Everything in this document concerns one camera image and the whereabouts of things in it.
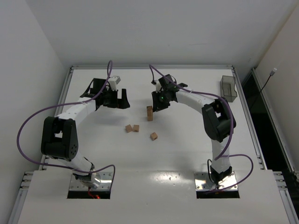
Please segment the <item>long dark wood block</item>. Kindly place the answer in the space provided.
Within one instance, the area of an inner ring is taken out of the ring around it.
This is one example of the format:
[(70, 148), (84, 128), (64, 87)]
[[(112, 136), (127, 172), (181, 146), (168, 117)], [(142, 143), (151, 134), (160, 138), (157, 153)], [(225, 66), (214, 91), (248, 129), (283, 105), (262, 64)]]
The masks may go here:
[(149, 112), (147, 114), (147, 121), (153, 121), (153, 113), (152, 112)]

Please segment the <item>light wood cube with letter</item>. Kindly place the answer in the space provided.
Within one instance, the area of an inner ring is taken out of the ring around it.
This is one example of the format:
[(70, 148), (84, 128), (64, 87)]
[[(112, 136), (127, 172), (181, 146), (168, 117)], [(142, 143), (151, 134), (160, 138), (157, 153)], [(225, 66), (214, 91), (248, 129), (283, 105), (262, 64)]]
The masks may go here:
[(134, 132), (139, 132), (140, 126), (139, 125), (133, 125), (133, 131)]

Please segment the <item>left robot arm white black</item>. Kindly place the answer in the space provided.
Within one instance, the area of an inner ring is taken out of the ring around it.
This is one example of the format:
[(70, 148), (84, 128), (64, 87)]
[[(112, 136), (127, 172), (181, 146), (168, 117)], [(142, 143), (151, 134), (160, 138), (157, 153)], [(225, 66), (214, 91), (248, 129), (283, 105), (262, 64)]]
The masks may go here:
[(78, 104), (44, 121), (42, 154), (70, 167), (75, 178), (84, 183), (95, 182), (96, 174), (93, 173), (94, 165), (79, 152), (77, 125), (101, 106), (117, 109), (130, 107), (126, 89), (121, 90), (121, 98), (118, 98), (117, 85), (120, 80), (119, 76), (108, 80), (94, 78), (80, 96)]

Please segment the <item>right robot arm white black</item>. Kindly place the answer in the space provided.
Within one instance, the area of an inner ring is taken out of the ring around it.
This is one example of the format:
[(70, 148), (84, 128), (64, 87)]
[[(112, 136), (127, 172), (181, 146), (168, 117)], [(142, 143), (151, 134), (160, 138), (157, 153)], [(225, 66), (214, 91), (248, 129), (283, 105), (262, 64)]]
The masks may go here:
[(184, 83), (176, 84), (171, 75), (151, 82), (156, 90), (152, 92), (153, 112), (168, 108), (174, 101), (184, 104), (202, 115), (204, 129), (212, 143), (210, 180), (218, 184), (232, 173), (229, 160), (229, 144), (236, 121), (227, 100), (209, 98), (187, 89)]

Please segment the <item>grey translucent plastic bin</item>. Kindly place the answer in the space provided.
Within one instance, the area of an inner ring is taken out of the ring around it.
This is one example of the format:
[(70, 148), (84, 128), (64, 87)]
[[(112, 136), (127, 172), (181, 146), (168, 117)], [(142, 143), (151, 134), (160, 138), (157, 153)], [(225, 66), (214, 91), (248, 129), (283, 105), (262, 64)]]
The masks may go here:
[(235, 77), (222, 76), (220, 81), (221, 97), (225, 98), (228, 102), (234, 102), (234, 100), (237, 98), (235, 85)]

